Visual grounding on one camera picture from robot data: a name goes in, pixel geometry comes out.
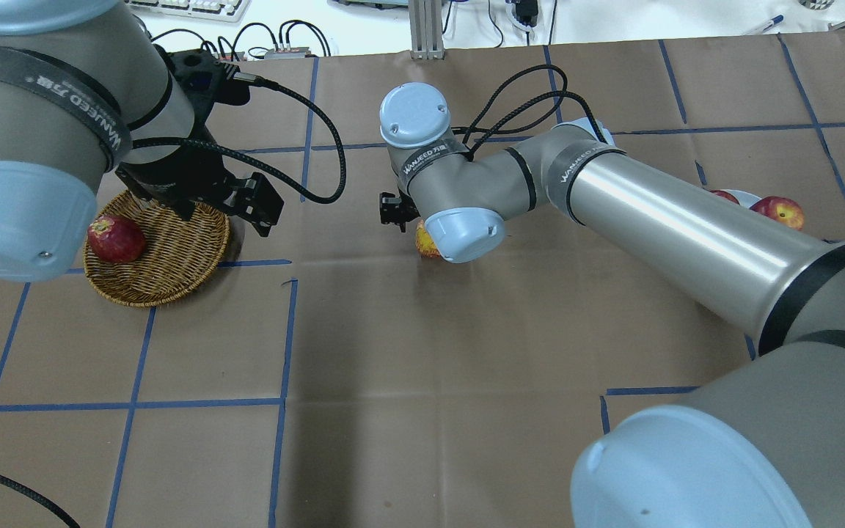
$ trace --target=keyboard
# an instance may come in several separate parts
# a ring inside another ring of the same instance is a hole
[[[252,0],[123,0],[133,13],[161,13],[205,20],[239,21]]]

